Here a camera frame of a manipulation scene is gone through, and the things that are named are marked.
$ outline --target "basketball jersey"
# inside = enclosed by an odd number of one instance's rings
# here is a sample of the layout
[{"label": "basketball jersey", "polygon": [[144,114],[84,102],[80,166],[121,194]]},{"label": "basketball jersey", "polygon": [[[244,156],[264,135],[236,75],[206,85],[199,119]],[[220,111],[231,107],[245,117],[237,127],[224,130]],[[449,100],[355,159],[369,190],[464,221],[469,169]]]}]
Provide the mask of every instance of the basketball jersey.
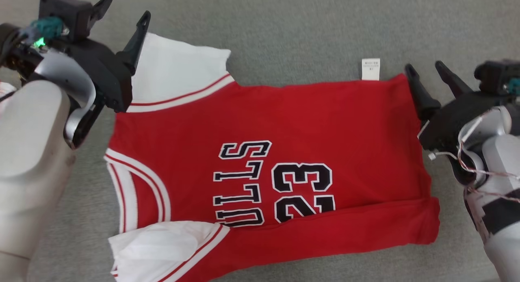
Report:
[{"label": "basketball jersey", "polygon": [[156,281],[435,240],[439,205],[404,75],[244,87],[229,54],[148,34],[132,104],[116,116],[105,159],[119,231],[219,224]]}]

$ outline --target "white tag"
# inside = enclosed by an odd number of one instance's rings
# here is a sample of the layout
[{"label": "white tag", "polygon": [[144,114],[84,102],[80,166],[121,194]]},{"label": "white tag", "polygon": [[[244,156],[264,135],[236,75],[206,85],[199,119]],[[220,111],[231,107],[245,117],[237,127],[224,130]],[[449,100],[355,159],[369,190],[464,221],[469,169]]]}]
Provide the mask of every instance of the white tag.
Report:
[{"label": "white tag", "polygon": [[379,81],[379,65],[381,65],[381,59],[362,59],[361,80]]}]

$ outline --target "gray fabric surface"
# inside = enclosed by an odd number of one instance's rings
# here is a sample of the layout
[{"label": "gray fabric surface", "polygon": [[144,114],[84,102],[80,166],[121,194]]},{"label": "gray fabric surface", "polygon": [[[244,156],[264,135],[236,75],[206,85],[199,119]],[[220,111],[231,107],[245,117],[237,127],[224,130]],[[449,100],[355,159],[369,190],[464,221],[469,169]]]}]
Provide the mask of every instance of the gray fabric surface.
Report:
[{"label": "gray fabric surface", "polygon": [[[28,24],[37,17],[38,1],[0,0],[0,21]],[[150,10],[151,32],[231,49],[228,69],[242,85],[356,80],[360,60],[379,57],[382,79],[413,63],[431,94],[446,103],[452,96],[435,72],[435,60],[442,59],[476,88],[472,73],[477,64],[492,58],[520,58],[519,2],[114,0],[92,37],[119,50],[140,15]],[[16,82],[15,75],[6,71],[0,78]],[[105,110],[78,151],[67,190],[31,265],[30,281],[113,281],[106,239],[117,233],[119,209],[102,159],[113,117]],[[448,161],[424,160],[433,177],[432,193],[442,208],[434,244],[254,267],[218,281],[496,279]]]}]

